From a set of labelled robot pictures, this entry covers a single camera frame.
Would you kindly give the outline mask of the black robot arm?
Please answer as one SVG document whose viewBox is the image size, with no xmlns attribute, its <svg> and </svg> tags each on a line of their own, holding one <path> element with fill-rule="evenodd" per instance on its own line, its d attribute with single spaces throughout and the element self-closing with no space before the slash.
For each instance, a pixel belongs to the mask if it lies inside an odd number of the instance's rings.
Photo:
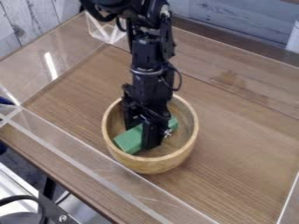
<svg viewBox="0 0 299 224">
<path fill-rule="evenodd" d="M 126 35 L 132 82 L 122 86 L 125 128 L 141 130 L 141 147 L 158 146 L 169 130 L 168 101 L 181 88 L 174 56 L 172 11 L 166 0 L 78 0 L 100 22 L 114 21 Z"/>
</svg>

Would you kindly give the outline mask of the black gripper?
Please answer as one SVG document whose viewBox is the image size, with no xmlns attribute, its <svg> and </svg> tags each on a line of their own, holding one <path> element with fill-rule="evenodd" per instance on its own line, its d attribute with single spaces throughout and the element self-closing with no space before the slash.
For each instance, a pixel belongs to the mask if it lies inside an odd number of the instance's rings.
<svg viewBox="0 0 299 224">
<path fill-rule="evenodd" d="M 170 112 L 166 103 L 173 97 L 173 69 L 156 71 L 130 69 L 132 83 L 122 85 L 125 129 L 142 122 L 141 149 L 150 150 L 164 139 Z"/>
</svg>

